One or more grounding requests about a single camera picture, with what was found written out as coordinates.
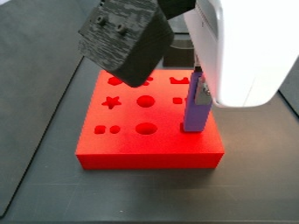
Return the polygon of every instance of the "purple block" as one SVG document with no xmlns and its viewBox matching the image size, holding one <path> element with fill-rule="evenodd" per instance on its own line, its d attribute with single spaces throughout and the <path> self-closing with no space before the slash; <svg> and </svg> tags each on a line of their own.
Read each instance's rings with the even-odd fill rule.
<svg viewBox="0 0 299 224">
<path fill-rule="evenodd" d="M 182 130 L 184 131 L 203 131 L 208 115 L 211 112 L 211 103 L 208 105 L 196 105 L 195 104 L 195 94 L 199 78 L 201 73 L 190 74 L 190 84 L 189 91 L 185 102 L 184 118 L 182 118 Z"/>
</svg>

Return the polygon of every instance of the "circular hole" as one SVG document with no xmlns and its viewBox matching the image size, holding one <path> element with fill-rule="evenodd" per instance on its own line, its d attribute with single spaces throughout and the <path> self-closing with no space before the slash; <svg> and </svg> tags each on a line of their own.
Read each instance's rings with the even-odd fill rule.
<svg viewBox="0 0 299 224">
<path fill-rule="evenodd" d="M 116 134 L 117 132 L 120 131 L 120 127 L 118 126 L 112 126 L 110 128 L 109 128 L 109 132 L 112 133 L 112 134 Z"/>
<path fill-rule="evenodd" d="M 134 131 L 140 135 L 152 135 L 157 131 L 157 127 L 149 122 L 142 122 L 134 126 Z"/>
<path fill-rule="evenodd" d="M 117 77 L 110 77 L 106 81 L 106 84 L 112 86 L 117 86 L 122 83 L 122 81 Z"/>
<path fill-rule="evenodd" d="M 102 126 L 102 125 L 98 125 L 98 126 L 96 126 L 96 128 L 94 128 L 94 134 L 96 134 L 96 135 L 104 134 L 104 133 L 105 133 L 105 130 L 106 130 L 106 127 Z"/>
<path fill-rule="evenodd" d="M 150 95 L 142 95 L 136 99 L 136 104 L 141 108 L 150 108 L 154 105 L 154 98 Z"/>
<path fill-rule="evenodd" d="M 106 22 L 105 17 L 104 17 L 104 16 L 98 16 L 98 17 L 97 17 L 97 24 L 98 24 L 98 25 L 104 25 L 105 22 Z"/>
<path fill-rule="evenodd" d="M 116 27 L 116 32 L 117 32 L 118 34 L 125 34 L 125 32 L 126 32 L 126 27 L 125 27 L 124 24 L 118 24 L 118 25 L 117 25 L 117 27 Z"/>
</svg>

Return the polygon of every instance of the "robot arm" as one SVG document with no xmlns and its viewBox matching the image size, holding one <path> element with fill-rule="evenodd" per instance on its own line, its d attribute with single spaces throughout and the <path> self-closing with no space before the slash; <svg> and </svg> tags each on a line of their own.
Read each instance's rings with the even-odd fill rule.
<svg viewBox="0 0 299 224">
<path fill-rule="evenodd" d="M 252 107 L 272 98 L 295 63 L 297 8 L 297 0 L 106 0 L 78 31 L 78 49 L 137 87 L 173 41 L 166 19 L 188 11 L 185 24 L 215 104 Z"/>
<path fill-rule="evenodd" d="M 299 54 L 297 8 L 296 0 L 197 0 L 184 14 L 216 105 L 272 98 Z"/>
</svg>

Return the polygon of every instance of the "red shape sorter block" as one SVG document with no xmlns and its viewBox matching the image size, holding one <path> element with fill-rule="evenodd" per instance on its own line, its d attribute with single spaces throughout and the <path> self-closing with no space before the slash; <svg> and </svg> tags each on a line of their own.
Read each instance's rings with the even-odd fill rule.
<svg viewBox="0 0 299 224">
<path fill-rule="evenodd" d="M 203 132 L 181 131 L 190 73 L 154 70 L 130 88 L 100 72 L 76 150 L 84 169 L 217 166 L 224 150 L 212 114 Z"/>
</svg>

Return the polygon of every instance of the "star-shaped hole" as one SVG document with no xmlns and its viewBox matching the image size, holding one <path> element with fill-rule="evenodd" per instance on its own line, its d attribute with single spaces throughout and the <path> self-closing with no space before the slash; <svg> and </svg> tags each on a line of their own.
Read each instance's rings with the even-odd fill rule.
<svg viewBox="0 0 299 224">
<path fill-rule="evenodd" d="M 121 102 L 118 101 L 118 96 L 117 97 L 106 97 L 106 101 L 101 103 L 102 106 L 106 106 L 109 109 L 112 109 L 116 105 L 121 105 Z"/>
</svg>

